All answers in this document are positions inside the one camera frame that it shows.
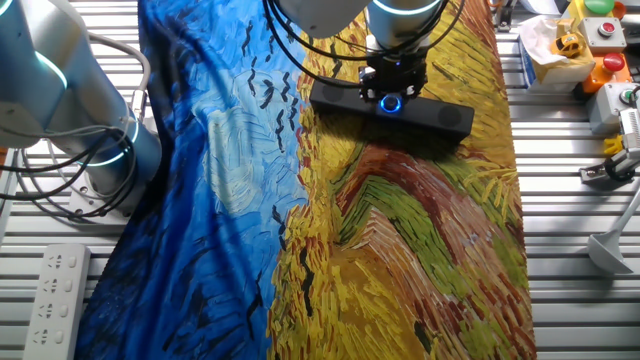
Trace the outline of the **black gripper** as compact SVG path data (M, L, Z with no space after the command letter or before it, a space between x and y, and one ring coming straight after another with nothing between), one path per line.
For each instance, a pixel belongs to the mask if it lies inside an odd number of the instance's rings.
M402 90L406 101L417 98L427 83L426 57L426 52L416 52L369 59L367 67L359 68L360 98L378 102L384 96L382 90Z

